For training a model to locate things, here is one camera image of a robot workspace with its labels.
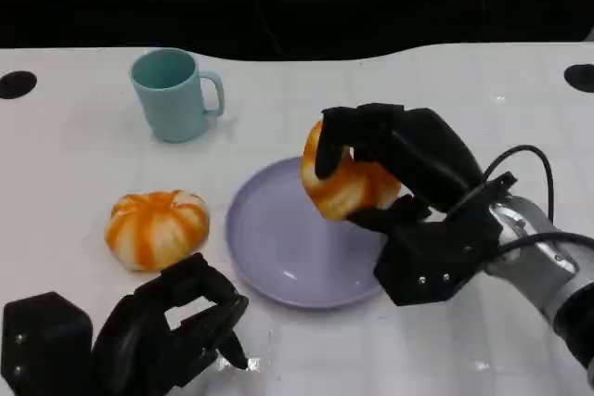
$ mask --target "purple plate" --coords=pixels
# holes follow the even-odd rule
[[[321,217],[301,183],[301,159],[272,164],[237,193],[226,239],[239,273],[271,299],[335,308],[374,295],[383,236]]]

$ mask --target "black hole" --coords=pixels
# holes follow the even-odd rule
[[[572,65],[565,71],[565,81],[585,93],[594,93],[594,65]]]
[[[0,98],[16,99],[27,95],[37,85],[37,77],[30,71],[13,71],[0,78]]]

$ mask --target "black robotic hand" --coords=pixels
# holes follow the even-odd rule
[[[507,194],[510,173],[486,183],[476,159],[434,111],[367,104],[323,112],[316,176],[330,177],[345,146],[355,160],[377,161],[410,195],[388,210],[363,209],[349,220],[388,235],[375,275],[394,303],[451,298],[495,255],[501,226],[488,205]],[[423,220],[433,208],[442,222]]]
[[[200,297],[214,305],[171,329],[165,312]],[[233,332],[247,306],[198,253],[123,297],[92,350],[89,317],[58,294],[13,301],[4,312],[2,375],[18,396],[162,396],[218,354],[247,368]]]
[[[328,178],[338,167],[342,148],[355,160],[377,161],[416,198],[448,213],[483,183],[476,159],[459,136],[433,110],[367,104],[323,112],[316,154],[316,175]]]

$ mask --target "screw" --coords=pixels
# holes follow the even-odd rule
[[[12,376],[15,379],[19,379],[22,376],[23,371],[25,371],[25,369],[22,366],[17,365],[15,366],[15,369],[12,370]]]

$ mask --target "white table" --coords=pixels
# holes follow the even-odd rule
[[[562,75],[591,62],[594,44],[438,45],[344,62],[200,57],[222,76],[228,112],[183,145],[157,142],[145,124],[127,76],[144,51],[0,51],[0,74],[38,76],[27,96],[0,101],[0,304],[55,290],[85,309],[97,332],[116,301],[149,278],[125,271],[104,245],[110,206],[125,193],[182,188],[210,205],[203,252],[252,299],[238,333],[261,359],[259,372],[217,375],[210,394],[590,394],[562,343],[503,282],[481,275],[440,305],[396,308],[380,297],[302,313],[237,280],[224,219],[251,174],[301,153],[321,109],[378,101],[434,108],[484,166],[511,145],[541,146],[555,172],[558,225],[593,236],[594,95]],[[536,159],[505,167],[520,178],[519,193],[544,204]],[[2,381],[0,395],[8,394]]]

